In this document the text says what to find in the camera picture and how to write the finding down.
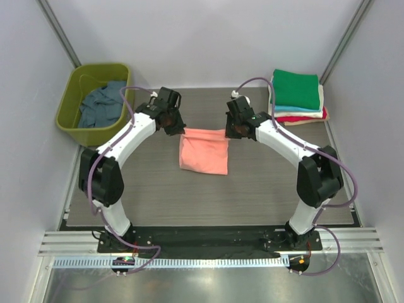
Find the light blue folded t shirt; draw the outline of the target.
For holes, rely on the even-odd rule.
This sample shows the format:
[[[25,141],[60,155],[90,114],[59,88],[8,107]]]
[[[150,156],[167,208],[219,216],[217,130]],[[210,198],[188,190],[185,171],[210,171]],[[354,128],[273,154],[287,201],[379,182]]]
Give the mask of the light blue folded t shirt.
[[[275,111],[276,112],[321,112],[323,110],[322,107],[319,109],[306,109],[302,107],[293,107],[293,106],[286,106],[286,105],[276,105]]]

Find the red folded t shirt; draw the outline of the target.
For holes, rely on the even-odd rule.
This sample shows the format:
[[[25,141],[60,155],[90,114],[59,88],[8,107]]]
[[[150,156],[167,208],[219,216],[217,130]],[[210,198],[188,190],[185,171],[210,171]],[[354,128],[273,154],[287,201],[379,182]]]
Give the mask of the red folded t shirt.
[[[284,124],[306,124],[310,123],[312,121],[317,121],[319,118],[313,118],[313,117],[296,117],[296,116],[288,116],[288,117],[279,117],[276,119],[279,123],[284,123]]]

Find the blue grey t shirt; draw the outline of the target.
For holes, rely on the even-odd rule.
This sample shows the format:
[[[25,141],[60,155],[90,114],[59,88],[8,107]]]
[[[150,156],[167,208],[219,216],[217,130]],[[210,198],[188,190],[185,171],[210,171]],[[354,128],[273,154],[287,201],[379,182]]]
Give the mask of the blue grey t shirt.
[[[80,105],[78,128],[106,128],[116,123],[122,114],[121,88],[125,81],[109,81],[89,93]]]

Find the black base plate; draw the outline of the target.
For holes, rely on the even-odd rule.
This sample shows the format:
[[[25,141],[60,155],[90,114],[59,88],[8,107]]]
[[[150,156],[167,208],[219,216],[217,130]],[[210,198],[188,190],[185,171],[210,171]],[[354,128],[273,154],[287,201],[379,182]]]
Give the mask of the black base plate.
[[[275,258],[291,251],[321,251],[319,232],[291,244],[285,229],[277,225],[216,226],[216,227],[133,227],[124,240],[148,249],[134,249],[119,242],[113,235],[102,232],[98,238],[98,253],[136,253],[150,258],[160,246],[160,259],[261,259]]]

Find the white folded t shirt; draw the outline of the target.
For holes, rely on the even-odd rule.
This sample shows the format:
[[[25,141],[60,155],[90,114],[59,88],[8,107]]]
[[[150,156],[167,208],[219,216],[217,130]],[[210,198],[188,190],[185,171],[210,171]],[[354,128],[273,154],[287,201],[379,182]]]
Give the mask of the white folded t shirt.
[[[281,118],[281,117],[308,117],[308,118],[313,118],[313,119],[322,119],[323,118],[323,110],[320,110],[318,112],[291,112],[291,111],[274,111],[272,112],[271,109],[268,110],[268,113],[271,116],[274,116],[276,118]]]

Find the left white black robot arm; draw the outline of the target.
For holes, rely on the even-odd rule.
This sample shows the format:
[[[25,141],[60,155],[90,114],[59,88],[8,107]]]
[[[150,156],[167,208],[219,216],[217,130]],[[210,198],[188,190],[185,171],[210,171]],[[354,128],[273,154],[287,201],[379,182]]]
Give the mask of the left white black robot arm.
[[[112,139],[96,150],[82,152],[79,171],[79,188],[86,194],[92,214],[100,215],[105,240],[122,253],[136,248],[133,224],[122,205],[123,165],[158,130],[173,136],[183,134],[186,127],[179,104],[143,103],[135,110],[129,109],[129,115],[128,123]]]

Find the olive green plastic bin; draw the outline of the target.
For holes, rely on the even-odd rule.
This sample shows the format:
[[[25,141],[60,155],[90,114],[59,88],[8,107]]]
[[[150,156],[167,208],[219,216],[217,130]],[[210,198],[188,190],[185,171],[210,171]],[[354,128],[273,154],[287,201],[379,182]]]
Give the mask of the olive green plastic bin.
[[[103,128],[80,128],[80,106],[85,97],[110,81],[131,85],[130,68],[122,63],[82,65],[71,73],[56,114],[56,125],[81,146],[100,146],[110,140],[127,123],[128,110],[123,107],[118,120]]]

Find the tan folded t shirt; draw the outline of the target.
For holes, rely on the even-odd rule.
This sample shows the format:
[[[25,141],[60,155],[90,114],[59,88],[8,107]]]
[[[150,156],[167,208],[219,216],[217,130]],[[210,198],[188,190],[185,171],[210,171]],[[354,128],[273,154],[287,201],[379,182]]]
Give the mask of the tan folded t shirt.
[[[329,115],[329,113],[328,113],[328,110],[327,110],[327,108],[325,107],[324,109],[323,109],[323,118],[322,119],[319,119],[319,120],[317,120],[317,121],[312,121],[312,122],[310,122],[310,123],[315,123],[315,122],[326,122],[326,121],[328,121],[330,119],[330,115]],[[293,124],[293,125],[291,125],[291,124],[284,124],[285,126],[298,126],[298,125],[304,125],[304,124]]]

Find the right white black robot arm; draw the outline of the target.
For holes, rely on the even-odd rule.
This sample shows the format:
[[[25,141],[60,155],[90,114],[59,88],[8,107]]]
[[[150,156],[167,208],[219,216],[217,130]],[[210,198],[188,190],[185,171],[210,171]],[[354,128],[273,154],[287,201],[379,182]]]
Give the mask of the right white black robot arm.
[[[305,142],[287,131],[265,112],[251,107],[229,106],[225,135],[231,139],[249,138],[270,147],[297,169],[299,197],[294,214],[285,224],[286,245],[298,250],[305,246],[314,230],[321,208],[343,187],[336,151]]]

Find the left aluminium frame post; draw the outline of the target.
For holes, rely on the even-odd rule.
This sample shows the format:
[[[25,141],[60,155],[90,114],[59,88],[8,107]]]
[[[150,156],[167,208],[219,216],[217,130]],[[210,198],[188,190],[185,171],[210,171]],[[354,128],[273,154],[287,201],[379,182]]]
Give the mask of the left aluminium frame post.
[[[71,61],[72,65],[75,68],[78,68],[81,66],[81,62],[76,54],[76,52],[73,49],[73,46],[71,45],[71,42],[69,41],[65,31],[63,30],[59,20],[57,19],[57,16],[53,9],[51,8],[49,2],[47,0],[36,0],[39,8],[41,9],[42,13],[44,14],[46,20],[48,21],[50,27],[56,34],[56,37],[61,44],[62,48],[64,49],[67,57]]]

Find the salmon pink t shirt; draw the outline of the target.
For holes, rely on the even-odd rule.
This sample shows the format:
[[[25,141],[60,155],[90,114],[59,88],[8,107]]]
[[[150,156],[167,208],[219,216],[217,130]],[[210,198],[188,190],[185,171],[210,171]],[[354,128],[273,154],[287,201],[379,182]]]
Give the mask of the salmon pink t shirt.
[[[179,141],[179,167],[202,174],[227,175],[229,139],[225,130],[184,131]]]

